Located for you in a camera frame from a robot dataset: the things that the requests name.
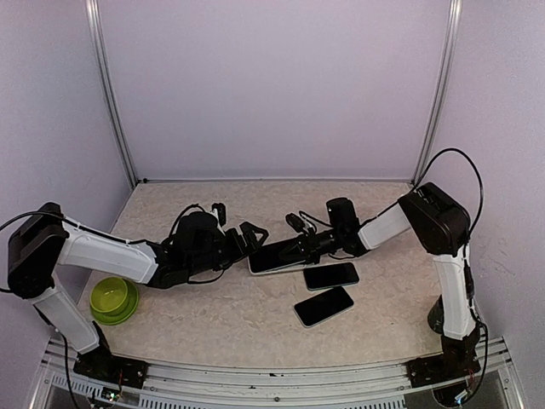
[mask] metal frame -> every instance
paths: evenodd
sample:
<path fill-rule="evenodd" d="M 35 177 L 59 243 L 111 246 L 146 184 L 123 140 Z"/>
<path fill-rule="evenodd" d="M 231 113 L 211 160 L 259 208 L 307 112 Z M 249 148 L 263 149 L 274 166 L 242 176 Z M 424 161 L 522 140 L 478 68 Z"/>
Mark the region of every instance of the metal frame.
<path fill-rule="evenodd" d="M 93 44 L 95 45 L 96 60 L 99 65 L 102 89 L 106 98 L 106 104 L 108 107 L 108 113 L 110 114 L 110 120 L 112 121 L 113 133 L 115 135 L 119 154 L 123 162 L 125 175 L 129 180 L 130 186 L 134 189 L 138 184 L 138 175 L 136 174 L 135 164 L 130 155 L 129 145 L 123 133 L 121 118 L 119 117 L 118 105 L 116 103 L 115 95 L 113 92 L 112 80 L 110 79 L 110 72 L 108 70 L 108 59 L 106 58 L 106 47 L 104 44 L 104 37 L 102 35 L 102 26 L 100 24 L 100 11 L 98 0 L 86 0 L 86 8 L 87 18 L 89 19 L 89 28 L 91 30 L 91 37 L 93 38 Z"/>
<path fill-rule="evenodd" d="M 360 181 L 373 183 L 410 183 L 407 179 L 369 179 L 355 177 L 222 177 L 222 178 L 187 178 L 187 179 L 144 179 L 142 183 L 203 183 L 209 181 Z"/>
<path fill-rule="evenodd" d="M 116 143 L 118 145 L 118 151 L 121 156 L 125 174 L 129 179 L 130 186 L 134 189 L 139 183 L 139 178 L 136 172 L 134 161 L 131 157 L 129 144 L 123 133 L 123 127 L 121 125 L 121 118 L 119 116 L 118 105 L 115 100 L 115 95 L 112 87 L 112 80 L 110 78 L 110 73 L 108 69 L 108 61 L 106 57 L 106 46 L 104 44 L 104 38 L 102 34 L 102 27 L 100 24 L 100 10 L 98 0 L 86 0 L 87 6 L 87 15 L 89 19 L 89 28 L 91 30 L 91 35 L 93 38 L 93 43 L 95 45 L 96 59 L 99 64 L 100 69 L 100 80 L 102 82 L 102 88 L 104 90 L 104 95 L 106 97 L 106 104 L 108 107 L 108 112 L 110 114 L 110 120 L 112 121 L 112 127 L 114 130 L 114 135 L 116 138 Z M 439 79 L 435 89 L 435 95 L 433 98 L 432 111 L 430 112 L 429 120 L 427 121 L 426 135 L 422 145 L 422 150 L 418 158 L 416 165 L 415 173 L 411 179 L 414 183 L 420 175 L 422 174 L 424 167 L 426 166 L 429 156 L 432 151 L 433 141 L 435 139 L 435 133 L 439 123 L 439 117 L 445 101 L 447 83 L 450 74 L 450 68 L 452 66 L 452 60 L 454 57 L 454 51 L 456 48 L 456 38 L 458 33 L 458 24 L 460 21 L 460 15 L 462 13 L 462 0 L 450 0 L 450 11 L 449 19 L 445 34 L 445 45 L 443 48 L 443 56 L 441 59 L 441 65 L 439 69 Z M 317 178 L 318 180 L 329 180 L 328 178 Z M 261 180 L 261 178 L 250 178 L 248 180 Z M 332 179 L 332 180 L 357 180 L 357 181 L 368 181 L 367 179 Z M 173 179 L 167 180 L 168 182 L 177 182 L 177 181 L 193 181 L 186 179 Z M 208 179 L 198 179 L 195 181 L 212 181 Z M 369 181 L 397 181 L 390 179 L 370 179 Z M 154 182 L 165 182 L 163 180 L 154 180 Z"/>
<path fill-rule="evenodd" d="M 420 157 L 418 158 L 415 174 L 412 177 L 413 184 L 422 175 L 432 152 L 433 142 L 435 140 L 435 134 L 437 132 L 439 118 L 441 116 L 441 110 L 443 109 L 443 104 L 445 102 L 450 69 L 452 67 L 454 51 L 456 49 L 456 39 L 458 37 L 458 25 L 460 23 L 461 14 L 462 0 L 450 0 L 449 22 L 445 34 L 445 45 L 443 47 L 443 57 L 441 59 L 441 66 L 439 70 L 439 80 L 435 89 L 432 111 L 430 112 L 429 120 L 427 121 L 426 136 L 422 145 Z"/>
<path fill-rule="evenodd" d="M 485 344 L 481 340 L 477 354 L 481 365 Z M 76 353 L 69 351 L 69 365 Z M 119 407 L 134 409 L 234 409 L 294 408 L 403 408 L 404 397 L 412 392 L 437 388 L 448 383 L 412 389 L 406 360 L 367 365 L 301 369 L 245 369 L 217 366 L 180 365 L 148 360 L 150 368 L 144 388 L 123 388 Z M 487 372 L 501 376 L 510 409 L 524 409 L 519 381 L 508 348 L 502 338 L 489 344 Z M 75 394 L 95 396 L 103 387 L 117 385 L 71 375 Z M 67 389 L 64 345 L 52 339 L 35 376 L 25 409 L 43 409 L 52 387 Z"/>

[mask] wire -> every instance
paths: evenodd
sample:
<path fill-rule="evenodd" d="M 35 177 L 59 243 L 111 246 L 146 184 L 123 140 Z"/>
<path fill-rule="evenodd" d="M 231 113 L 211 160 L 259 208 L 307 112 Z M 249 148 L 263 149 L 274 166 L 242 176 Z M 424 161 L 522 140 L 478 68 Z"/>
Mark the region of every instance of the wire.
<path fill-rule="evenodd" d="M 479 328 L 482 328 L 485 331 L 485 362 L 483 363 L 483 372 L 480 375 L 479 382 L 477 383 L 477 386 L 472 391 L 471 395 L 468 396 L 468 398 L 465 401 L 462 402 L 463 405 L 468 403 L 477 394 L 477 392 L 479 391 L 480 385 L 483 383 L 483 379 L 485 379 L 486 365 L 488 364 L 488 326 L 480 319 L 480 317 L 478 317 L 475 314 L 473 309 L 470 309 L 470 311 L 471 311 L 471 316 L 473 317 L 473 319 L 477 323 L 477 326 Z"/>
<path fill-rule="evenodd" d="M 123 393 L 123 386 L 121 386 L 122 381 L 123 381 L 123 369 L 119 372 L 119 384 L 118 384 L 118 386 L 119 386 L 119 398 L 121 398 L 121 394 Z"/>
<path fill-rule="evenodd" d="M 174 231 L 176 229 L 176 226 L 178 226 L 178 223 L 180 222 L 180 219 L 191 209 L 200 209 L 203 212 L 206 212 L 205 209 L 200 204 L 190 204 L 188 205 L 184 210 L 181 211 L 181 213 L 176 217 L 176 220 L 174 220 L 174 224 L 172 225 L 172 228 L 170 228 L 169 236 L 172 236 L 174 234 Z"/>
<path fill-rule="evenodd" d="M 457 147 L 447 147 L 446 149 L 443 149 L 442 151 L 437 152 L 435 154 L 435 156 L 433 156 L 433 158 L 427 164 L 426 169 L 422 172 L 422 174 L 418 178 L 418 181 L 415 181 L 415 184 L 414 184 L 413 188 L 410 191 L 411 192 L 414 191 L 420 185 L 420 183 L 422 182 L 422 180 L 426 176 L 427 172 L 431 168 L 433 162 L 435 162 L 435 160 L 439 156 L 444 155 L 447 152 L 455 152 L 455 153 L 458 153 L 458 154 L 462 155 L 469 162 L 471 167 L 473 168 L 473 170 L 475 172 L 475 175 L 477 176 L 477 181 L 479 182 L 479 195 L 480 195 L 479 208 L 477 209 L 477 215 L 475 216 L 475 219 L 473 220 L 473 224 L 471 225 L 471 227 L 469 228 L 469 231 L 468 231 L 468 241 L 469 241 L 469 237 L 471 237 L 471 233 L 475 229 L 475 226 L 477 225 L 477 222 L 480 219 L 480 215 L 483 212 L 483 204 L 485 202 L 485 190 L 483 188 L 483 179 L 480 176 L 479 170 L 477 169 L 477 166 L 475 165 L 474 161 L 472 161 L 472 159 L 469 158 L 467 153 L 463 152 L 463 150 L 458 149 Z"/>
<path fill-rule="evenodd" d="M 187 283 L 188 284 L 193 284 L 193 285 L 197 285 L 197 284 L 211 284 L 211 283 L 214 283 L 216 282 L 218 279 L 220 279 L 223 274 L 225 273 L 227 269 L 224 268 L 223 270 L 221 270 L 221 273 L 220 275 L 218 275 L 217 277 L 214 277 L 213 279 L 206 279 L 205 281 L 191 281 L 191 280 L 188 280 Z"/>
<path fill-rule="evenodd" d="M 469 370 L 469 388 L 472 388 L 474 383 L 475 383 L 475 372 L 473 372 L 470 369 Z"/>
<path fill-rule="evenodd" d="M 395 205 L 398 204 L 398 201 L 396 200 L 395 202 L 393 202 L 391 205 L 389 205 L 386 209 L 384 209 L 383 211 L 381 211 L 378 215 L 376 215 L 376 217 L 378 216 L 382 216 L 384 213 L 386 213 L 387 211 L 389 211 L 390 209 L 392 209 Z"/>
<path fill-rule="evenodd" d="M 27 211 L 26 213 L 21 213 L 20 215 L 12 217 L 7 222 L 5 222 L 2 226 L 0 226 L 0 232 L 3 231 L 5 228 L 9 227 L 10 225 L 12 225 L 13 223 L 17 222 L 18 220 L 23 219 L 25 217 L 30 217 L 30 216 L 51 216 L 51 217 L 54 217 L 55 219 L 59 219 L 61 221 L 64 221 L 64 219 L 65 219 L 62 216 L 56 215 L 54 213 L 49 213 L 47 211 Z M 0 288 L 0 292 L 2 292 L 4 294 L 12 294 L 13 293 L 11 290 L 7 290 L 7 289 L 4 289 L 4 288 Z"/>
<path fill-rule="evenodd" d="M 318 219 L 317 217 L 314 217 L 312 215 L 309 215 L 308 213 L 306 213 L 305 211 L 303 210 L 299 210 L 299 216 L 301 217 L 304 217 L 306 219 L 310 219 L 314 222 L 316 222 L 317 224 L 321 224 L 322 226 L 326 227 L 326 228 L 332 228 L 333 226 L 331 226 L 329 223 L 326 223 L 326 222 L 323 222 L 321 221 L 320 219 Z"/>
<path fill-rule="evenodd" d="M 69 224 L 72 224 L 74 227 L 79 228 L 80 230 L 83 230 L 84 232 L 92 233 L 92 234 L 95 234 L 97 236 L 101 236 L 104 239 L 109 239 L 109 240 L 115 241 L 117 243 L 123 243 L 124 245 L 139 245 L 140 243 L 146 243 L 147 242 L 146 239 L 138 239 L 138 240 L 121 239 L 119 237 L 112 236 L 112 235 L 107 234 L 107 233 L 102 233 L 99 230 L 94 230 L 93 228 L 88 228 L 86 226 L 81 226 L 81 225 L 78 226 L 76 223 L 69 223 Z"/>
<path fill-rule="evenodd" d="M 72 390 L 72 381 L 70 380 L 70 370 L 68 369 L 68 341 L 66 340 L 66 337 L 62 334 L 62 339 L 65 342 L 65 371 L 66 371 L 66 383 L 68 384 L 68 392 L 70 393 L 70 397 L 72 398 L 72 403 L 77 409 L 80 409 L 79 405 L 76 401 L 76 396 L 74 396 L 74 391 Z"/>

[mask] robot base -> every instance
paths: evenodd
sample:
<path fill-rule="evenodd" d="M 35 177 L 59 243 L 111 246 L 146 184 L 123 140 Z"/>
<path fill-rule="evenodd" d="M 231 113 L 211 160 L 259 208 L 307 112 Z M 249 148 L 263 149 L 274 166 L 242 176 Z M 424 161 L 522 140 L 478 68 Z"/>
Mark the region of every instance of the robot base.
<path fill-rule="evenodd" d="M 479 372 L 480 364 L 475 354 L 479 337 L 478 327 L 462 340 L 442 335 L 442 354 L 407 362 L 410 386 L 418 388 L 466 377 L 470 372 Z"/>
<path fill-rule="evenodd" d="M 473 373 L 477 373 L 480 371 L 480 364 L 479 360 L 477 360 L 477 355 L 473 355 L 473 357 L 474 360 L 472 360 L 469 366 L 455 369 L 449 368 L 446 365 L 445 356 L 442 354 L 410 360 L 407 362 L 410 386 L 412 388 L 419 388 L 421 386 L 448 382 L 468 376 L 470 370 Z"/>
<path fill-rule="evenodd" d="M 74 372 L 118 386 L 142 389 L 147 375 L 147 362 L 113 355 L 100 327 L 93 321 L 99 334 L 99 346 L 87 354 L 79 354 Z"/>

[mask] black cable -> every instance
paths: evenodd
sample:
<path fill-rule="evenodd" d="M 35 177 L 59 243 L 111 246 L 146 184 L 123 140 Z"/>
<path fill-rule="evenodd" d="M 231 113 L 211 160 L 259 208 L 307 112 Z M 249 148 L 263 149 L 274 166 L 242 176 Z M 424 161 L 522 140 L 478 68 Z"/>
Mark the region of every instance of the black cable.
<path fill-rule="evenodd" d="M 121 394 L 123 393 L 123 386 L 121 385 L 122 381 L 123 381 L 123 369 L 119 372 L 119 383 L 118 383 L 119 393 L 118 393 L 117 401 L 119 401 L 121 399 Z"/>
<path fill-rule="evenodd" d="M 332 228 L 333 226 L 331 226 L 329 223 L 326 223 L 326 222 L 323 222 L 321 221 L 320 219 L 318 219 L 317 217 L 314 217 L 312 215 L 309 215 L 308 213 L 306 213 L 305 211 L 303 210 L 299 210 L 299 216 L 301 217 L 306 217 L 307 219 L 310 219 L 318 224 L 321 224 L 322 226 L 326 227 L 326 228 Z"/>
<path fill-rule="evenodd" d="M 473 309 L 470 309 L 470 311 L 471 311 L 471 316 L 477 323 L 477 326 L 479 328 L 482 328 L 485 331 L 485 362 L 483 363 L 483 371 L 480 375 L 479 383 L 477 383 L 477 386 L 472 391 L 471 395 L 468 396 L 468 398 L 462 402 L 462 405 L 465 405 L 466 403 L 468 403 L 479 391 L 480 385 L 483 383 L 483 379 L 485 379 L 486 365 L 488 364 L 488 326 L 480 318 L 478 318 L 475 315 L 475 312 L 473 311 Z"/>
<path fill-rule="evenodd" d="M 469 237 L 471 236 L 471 233 L 475 229 L 475 226 L 477 225 L 477 222 L 479 221 L 480 215 L 483 211 L 483 204 L 485 202 L 485 190 L 483 188 L 483 179 L 480 177 L 480 173 L 479 173 L 479 170 L 477 169 L 477 166 L 475 165 L 474 161 L 472 161 L 472 159 L 469 158 L 469 156 L 465 152 L 463 152 L 461 149 L 458 149 L 457 147 L 447 147 L 446 149 L 443 149 L 442 151 L 437 152 L 427 164 L 426 169 L 422 172 L 421 176 L 418 178 L 418 181 L 415 181 L 415 184 L 410 191 L 411 192 L 414 191 L 420 185 L 420 183 L 426 176 L 427 172 L 429 171 L 429 168 L 432 166 L 433 162 L 435 162 L 435 160 L 439 156 L 447 152 L 455 152 L 462 155 L 473 168 L 475 175 L 477 176 L 477 181 L 479 182 L 479 194 L 480 194 L 479 208 L 477 209 L 477 215 L 475 216 L 475 219 L 473 220 L 473 223 L 468 231 L 468 240 L 469 240 Z"/>
<path fill-rule="evenodd" d="M 76 396 L 74 396 L 74 391 L 72 390 L 72 381 L 70 380 L 70 370 L 68 369 L 68 341 L 66 340 L 66 337 L 62 334 L 62 339 L 65 341 L 65 370 L 66 370 L 66 383 L 68 384 L 68 392 L 70 393 L 70 397 L 72 398 L 72 403 L 77 409 L 80 409 L 79 405 L 76 401 Z"/>
<path fill-rule="evenodd" d="M 188 284 L 192 284 L 192 285 L 197 285 L 197 284 L 211 284 L 211 283 L 214 283 L 216 282 L 218 279 L 220 279 L 223 274 L 225 273 L 227 269 L 224 268 L 223 270 L 221 270 L 221 273 L 220 275 L 218 275 L 217 277 L 214 277 L 213 279 L 206 279 L 205 281 L 191 281 L 191 280 L 188 280 L 187 283 Z"/>
<path fill-rule="evenodd" d="M 176 220 L 174 220 L 174 224 L 172 225 L 172 228 L 170 228 L 169 236 L 172 236 L 174 234 L 174 231 L 176 229 L 176 226 L 178 226 L 178 223 L 180 222 L 180 219 L 191 209 L 200 209 L 201 211 L 206 212 L 205 209 L 200 204 L 190 204 L 188 205 L 184 210 L 181 211 L 181 213 L 176 217 Z"/>
<path fill-rule="evenodd" d="M 375 217 L 371 217 L 370 219 L 367 219 L 367 220 L 364 220 L 360 225 L 359 225 L 359 228 L 362 228 L 363 226 L 365 226 L 367 223 L 370 223 L 372 221 L 374 221 L 375 219 L 377 219 L 378 217 L 382 216 L 384 213 L 386 213 L 387 211 L 389 211 L 390 209 L 392 209 L 395 205 L 398 204 L 398 201 L 396 200 L 395 202 L 393 202 L 391 205 L 389 205 L 386 209 L 384 209 L 383 211 L 381 211 L 378 215 L 376 215 Z"/>
<path fill-rule="evenodd" d="M 0 232 L 3 231 L 8 226 L 12 225 L 13 223 L 17 222 L 18 220 L 23 219 L 25 217 L 30 217 L 30 216 L 51 216 L 51 217 L 54 217 L 55 219 L 64 221 L 64 217 L 53 214 L 53 213 L 49 213 L 47 211 L 27 211 L 26 213 L 21 213 L 20 215 L 12 217 L 7 222 L 5 222 L 2 226 L 0 226 Z M 6 290 L 4 288 L 0 288 L 0 292 L 4 294 L 13 293 L 11 290 Z"/>
<path fill-rule="evenodd" d="M 61 222 L 69 224 L 70 226 L 73 226 L 75 228 L 79 228 L 80 230 L 83 230 L 84 232 L 92 233 L 92 234 L 100 236 L 100 237 L 102 237 L 104 239 L 109 239 L 109 240 L 112 240 L 112 241 L 115 241 L 115 242 L 118 242 L 118 243 L 124 243 L 124 244 L 127 244 L 127 245 L 138 245 L 139 243 L 146 242 L 145 239 L 139 239 L 139 240 L 133 240 L 133 241 L 120 239 L 119 237 L 115 237 L 115 236 L 111 236 L 110 234 L 102 233 L 102 232 L 100 232 L 98 230 L 94 230 L 93 228 L 87 228 L 85 226 L 78 225 L 76 222 L 73 222 L 72 220 L 69 220 L 69 219 L 67 219 L 67 218 L 65 218 L 63 216 L 59 216 L 59 215 L 57 215 L 55 213 L 50 213 L 48 211 L 40 211 L 40 210 L 27 211 L 26 213 L 21 213 L 20 215 L 12 217 L 7 222 L 5 222 L 2 226 L 0 226 L 0 232 L 3 231 L 8 226 L 12 225 L 13 223 L 17 222 L 18 220 L 24 219 L 25 217 L 30 217 L 30 216 L 49 216 L 49 217 L 53 217 L 53 218 L 55 218 L 57 220 L 60 220 Z M 0 292 L 2 292 L 4 294 L 12 294 L 13 293 L 11 290 L 6 290 L 4 288 L 0 288 Z"/>

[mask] black smartphone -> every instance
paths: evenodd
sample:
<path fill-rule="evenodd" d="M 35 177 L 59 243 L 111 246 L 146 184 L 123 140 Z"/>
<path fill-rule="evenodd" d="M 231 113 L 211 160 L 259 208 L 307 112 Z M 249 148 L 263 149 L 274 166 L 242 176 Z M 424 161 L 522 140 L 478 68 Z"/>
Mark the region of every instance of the black smartphone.
<path fill-rule="evenodd" d="M 303 274 L 305 275 L 307 289 L 310 291 L 359 282 L 358 273 L 356 273 L 356 268 L 351 262 L 305 268 Z"/>
<path fill-rule="evenodd" d="M 313 326 L 354 305 L 342 287 L 335 287 L 294 306 L 304 326 Z"/>
<path fill-rule="evenodd" d="M 260 274 L 305 262 L 307 256 L 303 256 L 299 253 L 296 245 L 297 238 L 262 246 L 258 251 L 248 257 L 250 272 L 252 274 Z M 288 253 L 290 256 L 289 260 L 283 260 L 281 257 L 281 253 L 286 252 L 286 249 L 291 250 L 291 252 Z"/>

